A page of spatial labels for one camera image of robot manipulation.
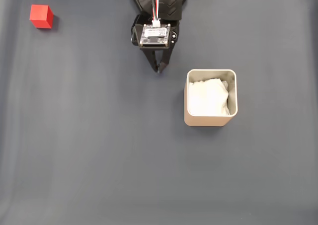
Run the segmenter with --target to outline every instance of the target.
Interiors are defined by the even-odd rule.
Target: wire
[[[156,0],[156,15],[157,15],[157,20],[159,18],[159,0]]]
[[[154,20],[157,20],[158,18],[156,17],[156,0],[152,0],[153,3],[153,18]]]

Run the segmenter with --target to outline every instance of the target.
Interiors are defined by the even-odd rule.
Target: square container
[[[212,78],[226,80],[229,84],[228,108],[230,115],[192,115],[189,112],[188,88],[190,82],[206,81]],[[184,122],[188,126],[224,126],[238,112],[237,75],[233,70],[191,70],[184,87]]]

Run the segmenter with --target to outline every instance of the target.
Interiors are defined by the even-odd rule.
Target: red block
[[[48,5],[32,5],[30,21],[35,28],[52,29],[53,13]]]

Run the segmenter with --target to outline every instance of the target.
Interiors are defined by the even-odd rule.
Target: white cloth
[[[189,83],[189,111],[192,115],[229,115],[228,83],[219,78]]]

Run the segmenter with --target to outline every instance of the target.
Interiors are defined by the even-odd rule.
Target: white wire
[[[157,19],[159,19],[159,0],[156,0],[156,14],[157,14]]]

